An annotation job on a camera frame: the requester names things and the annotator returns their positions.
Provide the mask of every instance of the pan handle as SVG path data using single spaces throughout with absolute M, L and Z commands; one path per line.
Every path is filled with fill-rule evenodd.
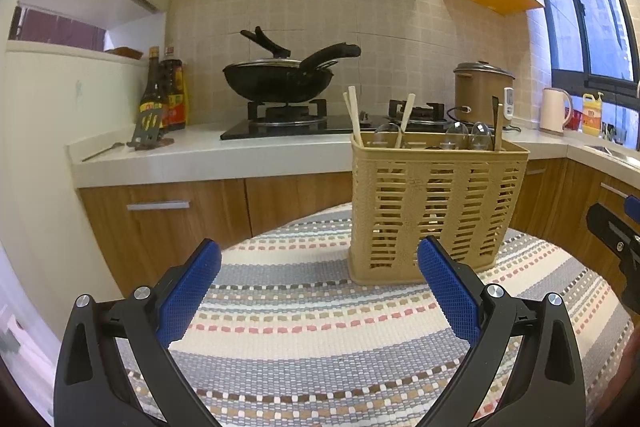
M 360 47 L 356 44 L 347 44 L 346 42 L 333 44 L 305 58 L 305 60 L 300 62 L 299 68 L 300 71 L 306 73 L 336 58 L 359 57 L 361 52 Z
M 250 41 L 255 42 L 261 48 L 264 48 L 268 52 L 271 52 L 273 54 L 273 58 L 289 58 L 291 56 L 291 52 L 288 49 L 277 45 L 270 38 L 268 38 L 267 35 L 264 34 L 260 26 L 255 27 L 255 33 L 251 33 L 249 30 L 241 30 L 240 34 Z

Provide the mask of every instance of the beige plastic basket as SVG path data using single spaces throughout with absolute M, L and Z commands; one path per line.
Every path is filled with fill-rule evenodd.
M 434 235 L 456 261 L 494 265 L 520 193 L 529 151 L 503 141 L 502 151 L 425 149 L 442 134 L 407 133 L 409 148 L 353 149 L 351 279 L 359 284 L 423 282 L 418 243 Z M 395 136 L 388 136 L 393 147 Z

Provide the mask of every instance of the tiled wall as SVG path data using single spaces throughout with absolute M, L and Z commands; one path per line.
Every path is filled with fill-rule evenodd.
M 640 0 L 625 0 L 640 42 Z M 508 67 L 516 74 L 519 116 L 537 121 L 542 89 L 551 85 L 551 57 L 543 9 L 507 18 Z
M 330 112 L 344 113 L 342 92 L 351 84 L 369 112 L 386 111 L 389 98 L 410 91 L 418 102 L 451 106 L 457 63 L 482 59 L 508 68 L 511 24 L 526 19 L 509 31 L 507 21 L 468 0 L 172 0 L 167 39 L 188 64 L 192 121 L 199 123 L 246 115 L 246 100 L 226 85 L 222 69 L 268 53 L 238 34 L 244 28 L 260 25 L 293 58 L 334 42 L 359 44 L 362 56 L 335 66 L 322 94 Z M 516 57 L 522 44 L 509 53 Z M 516 114 L 529 114 L 528 100 L 516 99 Z

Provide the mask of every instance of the drawer handle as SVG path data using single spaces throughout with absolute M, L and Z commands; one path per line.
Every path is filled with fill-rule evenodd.
M 625 198 L 625 200 L 626 200 L 626 198 L 628 198 L 628 197 L 629 197 L 629 195 L 628 195 L 628 194 L 625 194 L 625 193 L 624 193 L 624 192 L 622 192 L 621 190 L 618 190 L 617 188 L 613 188 L 613 187 L 611 187 L 610 185 L 607 185 L 606 183 L 601 183 L 601 184 L 600 184 L 600 187 L 602 187 L 602 188 L 606 188 L 609 192 L 613 192 L 614 194 L 617 194 L 617 195 L 619 195 L 620 197 Z
M 537 169 L 534 171 L 527 171 L 524 173 L 525 176 L 532 176 L 533 174 L 544 174 L 546 172 L 546 169 Z
M 129 212 L 140 212 L 142 210 L 178 210 L 179 208 L 190 208 L 191 201 L 158 201 L 156 203 L 131 203 L 127 205 Z

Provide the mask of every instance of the soy sauce bottle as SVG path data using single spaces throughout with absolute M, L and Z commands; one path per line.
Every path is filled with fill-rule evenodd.
M 173 46 L 165 48 L 161 68 L 164 73 L 165 86 L 169 98 L 169 131 L 184 129 L 187 111 L 182 61 L 174 57 Z
M 149 49 L 149 71 L 145 92 L 140 99 L 140 112 L 148 109 L 162 108 L 160 131 L 167 132 L 169 128 L 169 97 L 162 82 L 162 69 L 159 63 L 160 48 L 154 46 Z

